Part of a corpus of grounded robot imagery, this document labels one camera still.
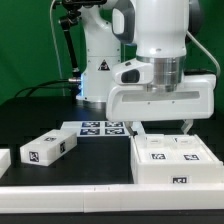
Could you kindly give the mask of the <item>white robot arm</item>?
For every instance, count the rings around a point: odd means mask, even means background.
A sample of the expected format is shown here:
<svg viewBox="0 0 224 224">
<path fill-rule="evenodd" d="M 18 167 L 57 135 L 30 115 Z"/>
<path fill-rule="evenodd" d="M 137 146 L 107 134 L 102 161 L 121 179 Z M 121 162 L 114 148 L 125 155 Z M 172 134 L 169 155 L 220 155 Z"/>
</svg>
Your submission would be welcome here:
<svg viewBox="0 0 224 224">
<path fill-rule="evenodd" d="M 214 111 L 214 74 L 185 75 L 185 39 L 197 0 L 108 0 L 112 20 L 93 3 L 81 8 L 87 67 L 78 99 L 106 107 L 106 118 L 135 121 L 195 119 Z"/>
</svg>

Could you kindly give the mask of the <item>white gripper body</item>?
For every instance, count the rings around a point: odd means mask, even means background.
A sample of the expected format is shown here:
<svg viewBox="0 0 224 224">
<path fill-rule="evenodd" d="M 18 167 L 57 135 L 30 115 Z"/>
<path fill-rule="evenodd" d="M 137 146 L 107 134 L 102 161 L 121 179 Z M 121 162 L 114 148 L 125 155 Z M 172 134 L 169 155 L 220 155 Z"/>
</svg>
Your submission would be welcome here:
<svg viewBox="0 0 224 224">
<path fill-rule="evenodd" d="M 109 92 L 110 121 L 167 121 L 209 118 L 214 112 L 216 76 L 185 76 L 173 92 L 151 92 L 146 85 L 116 85 Z"/>
</svg>

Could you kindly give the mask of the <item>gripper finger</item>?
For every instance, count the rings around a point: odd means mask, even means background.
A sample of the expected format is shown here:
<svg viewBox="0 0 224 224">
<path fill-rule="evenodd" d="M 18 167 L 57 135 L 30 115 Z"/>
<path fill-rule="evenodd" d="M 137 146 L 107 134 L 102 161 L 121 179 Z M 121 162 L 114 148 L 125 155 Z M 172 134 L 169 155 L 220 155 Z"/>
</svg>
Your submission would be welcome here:
<svg viewBox="0 0 224 224">
<path fill-rule="evenodd" d="M 132 128 L 133 122 L 125 121 L 124 125 L 125 125 L 127 131 L 129 132 L 130 136 L 136 136 L 138 134 L 137 131 L 134 131 Z"/>
<path fill-rule="evenodd" d="M 191 127 L 193 126 L 193 120 L 192 119 L 186 119 L 183 122 L 183 125 L 181 127 L 181 130 L 184 134 L 187 134 L 188 131 L 191 129 Z"/>
</svg>

